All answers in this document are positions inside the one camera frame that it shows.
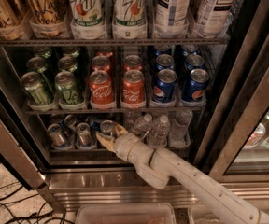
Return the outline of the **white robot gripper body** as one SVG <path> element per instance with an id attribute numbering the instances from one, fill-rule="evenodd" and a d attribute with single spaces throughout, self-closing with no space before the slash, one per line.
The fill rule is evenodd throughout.
<path id="1" fill-rule="evenodd" d="M 114 153 L 123 161 L 131 163 L 137 172 L 149 172 L 149 162 L 154 149 L 144 144 L 137 136 L 126 133 L 116 139 Z"/>

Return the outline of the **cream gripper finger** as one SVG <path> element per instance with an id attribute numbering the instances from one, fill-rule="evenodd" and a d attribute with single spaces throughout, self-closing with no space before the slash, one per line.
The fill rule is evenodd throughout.
<path id="1" fill-rule="evenodd" d="M 99 143 L 105 147 L 108 151 L 113 152 L 115 146 L 115 138 L 110 135 L 105 135 L 103 133 L 97 132 L 96 138 Z"/>
<path id="2" fill-rule="evenodd" d="M 115 122 L 115 133 L 117 137 L 120 137 L 126 133 L 128 133 L 128 131 L 120 124 L 118 124 L 117 122 Z"/>

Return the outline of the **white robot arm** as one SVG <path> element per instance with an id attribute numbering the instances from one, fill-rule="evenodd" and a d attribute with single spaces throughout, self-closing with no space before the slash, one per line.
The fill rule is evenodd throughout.
<path id="1" fill-rule="evenodd" d="M 98 132 L 97 140 L 155 189 L 164 189 L 171 177 L 196 196 L 224 224 L 269 224 L 269 215 L 240 198 L 166 148 L 154 149 L 128 132 L 114 126 L 116 135 Z"/>

